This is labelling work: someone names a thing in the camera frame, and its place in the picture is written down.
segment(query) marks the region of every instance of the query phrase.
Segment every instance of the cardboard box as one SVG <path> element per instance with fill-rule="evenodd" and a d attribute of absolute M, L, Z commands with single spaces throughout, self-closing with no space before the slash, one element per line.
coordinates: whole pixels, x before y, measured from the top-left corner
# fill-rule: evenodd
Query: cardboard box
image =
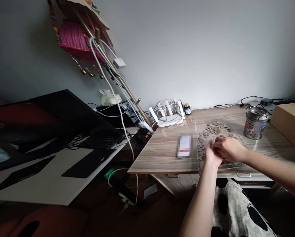
<path fill-rule="evenodd" d="M 295 145 L 295 103 L 277 105 L 270 123 Z"/>

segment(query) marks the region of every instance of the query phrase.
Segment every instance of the small bottle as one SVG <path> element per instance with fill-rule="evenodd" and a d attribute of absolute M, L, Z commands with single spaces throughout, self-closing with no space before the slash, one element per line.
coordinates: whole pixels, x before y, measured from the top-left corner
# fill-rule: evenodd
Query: small bottle
<path fill-rule="evenodd" d="M 190 109 L 190 105 L 188 103 L 184 104 L 184 111 L 187 114 L 191 114 L 191 109 Z"/>

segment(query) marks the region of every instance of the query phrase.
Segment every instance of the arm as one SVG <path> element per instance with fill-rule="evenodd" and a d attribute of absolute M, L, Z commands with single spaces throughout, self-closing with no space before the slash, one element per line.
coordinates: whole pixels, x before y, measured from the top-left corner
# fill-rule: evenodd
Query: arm
<path fill-rule="evenodd" d="M 239 161 L 268 176 L 295 196 L 295 166 L 244 148 L 236 139 L 224 135 L 216 138 L 218 153 Z"/>
<path fill-rule="evenodd" d="M 211 235 L 217 169 L 223 160 L 211 145 L 210 141 L 206 147 L 206 159 L 198 186 L 184 217 L 180 236 Z"/>

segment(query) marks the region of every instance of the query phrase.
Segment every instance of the white router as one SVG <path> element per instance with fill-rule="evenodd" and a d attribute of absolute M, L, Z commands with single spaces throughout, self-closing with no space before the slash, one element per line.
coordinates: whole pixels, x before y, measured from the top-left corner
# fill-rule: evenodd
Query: white router
<path fill-rule="evenodd" d="M 168 101 L 166 101 L 166 107 L 168 110 L 168 113 L 166 112 L 166 108 L 162 108 L 162 106 L 160 105 L 160 103 L 157 104 L 160 113 L 162 114 L 162 118 L 158 118 L 154 112 L 154 110 L 152 109 L 152 107 L 148 108 L 153 116 L 153 118 L 155 119 L 155 121 L 157 122 L 157 126 L 158 127 L 167 127 L 167 126 L 171 126 L 171 125 L 175 125 L 175 124 L 180 124 L 183 122 L 183 120 L 185 119 L 184 116 L 184 109 L 183 106 L 181 104 L 181 100 L 174 100 L 175 104 L 176 104 L 176 110 L 179 109 L 179 113 L 178 114 L 173 114 L 173 111 L 171 110 Z"/>

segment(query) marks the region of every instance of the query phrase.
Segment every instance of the pink woven basket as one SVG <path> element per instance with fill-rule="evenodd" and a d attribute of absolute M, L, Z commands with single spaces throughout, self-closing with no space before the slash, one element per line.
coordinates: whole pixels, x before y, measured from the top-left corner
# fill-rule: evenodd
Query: pink woven basket
<path fill-rule="evenodd" d="M 89 42 L 89 37 L 84 36 L 83 31 L 83 28 L 79 24 L 65 21 L 59 30 L 61 37 L 60 47 L 77 58 L 94 61 L 95 57 L 86 44 L 86 39 Z M 102 63 L 105 62 L 96 48 L 94 48 L 94 51 L 98 60 Z"/>

